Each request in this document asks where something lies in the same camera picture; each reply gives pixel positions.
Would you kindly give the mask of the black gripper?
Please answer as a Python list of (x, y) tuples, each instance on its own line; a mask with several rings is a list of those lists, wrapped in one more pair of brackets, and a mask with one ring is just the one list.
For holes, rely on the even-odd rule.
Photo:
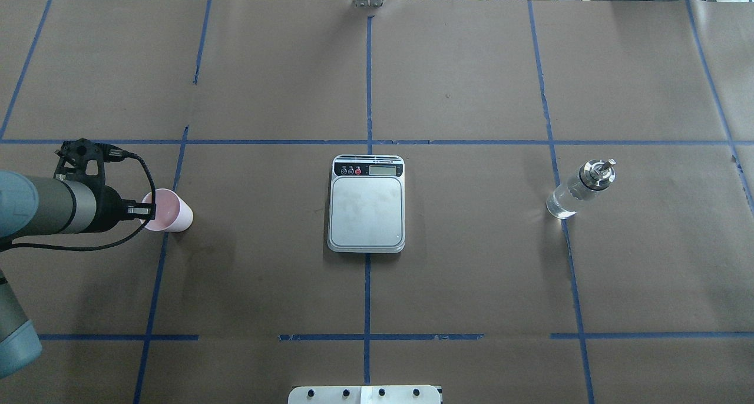
[(124, 199), (115, 189), (105, 186), (103, 189), (103, 230), (113, 229), (121, 221), (151, 220), (154, 203), (138, 203)]

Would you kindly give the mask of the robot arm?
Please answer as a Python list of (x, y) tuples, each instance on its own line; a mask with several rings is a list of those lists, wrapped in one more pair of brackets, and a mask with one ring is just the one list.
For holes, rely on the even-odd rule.
[[(64, 168), (51, 178), (2, 171), (2, 250), (16, 239), (102, 233), (121, 221), (154, 218), (156, 203), (125, 200), (103, 174)], [(8, 377), (41, 354), (41, 342), (6, 276), (1, 278), (1, 375)]]

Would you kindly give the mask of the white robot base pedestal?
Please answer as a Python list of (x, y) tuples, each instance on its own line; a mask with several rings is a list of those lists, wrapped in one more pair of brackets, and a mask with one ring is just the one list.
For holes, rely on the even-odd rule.
[(353, 385), (294, 387), (288, 403), (443, 403), (433, 385)]

